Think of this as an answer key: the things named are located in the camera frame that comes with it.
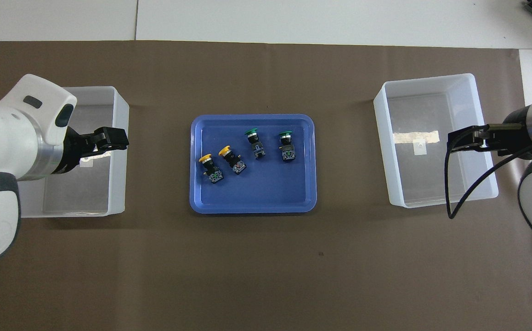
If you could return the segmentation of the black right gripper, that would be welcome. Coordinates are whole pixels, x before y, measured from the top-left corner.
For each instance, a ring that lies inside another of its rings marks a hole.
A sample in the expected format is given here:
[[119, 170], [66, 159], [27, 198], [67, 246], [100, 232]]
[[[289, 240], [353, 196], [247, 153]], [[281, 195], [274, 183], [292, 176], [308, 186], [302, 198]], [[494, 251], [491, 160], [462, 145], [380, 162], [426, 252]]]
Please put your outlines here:
[[477, 131], [486, 130], [488, 134], [487, 145], [498, 151], [499, 156], [512, 155], [521, 149], [532, 147], [532, 138], [530, 138], [526, 126], [526, 120], [529, 107], [522, 107], [516, 110], [503, 120], [501, 124], [489, 124], [481, 126], [467, 126], [459, 130], [448, 133], [448, 150], [450, 153], [476, 151], [488, 152], [489, 148], [478, 143], [467, 143], [463, 140], [466, 136], [474, 134]]

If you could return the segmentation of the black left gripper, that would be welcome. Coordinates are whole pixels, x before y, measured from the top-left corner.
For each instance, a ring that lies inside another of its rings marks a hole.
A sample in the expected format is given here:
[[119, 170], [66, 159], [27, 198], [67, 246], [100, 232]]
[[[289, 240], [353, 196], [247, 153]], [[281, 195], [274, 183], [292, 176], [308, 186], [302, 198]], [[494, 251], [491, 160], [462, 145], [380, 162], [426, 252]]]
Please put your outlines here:
[[125, 129], [100, 127], [93, 133], [79, 134], [69, 126], [63, 141], [62, 159], [57, 166], [57, 174], [71, 171], [84, 157], [93, 156], [94, 153], [124, 150], [129, 144]]

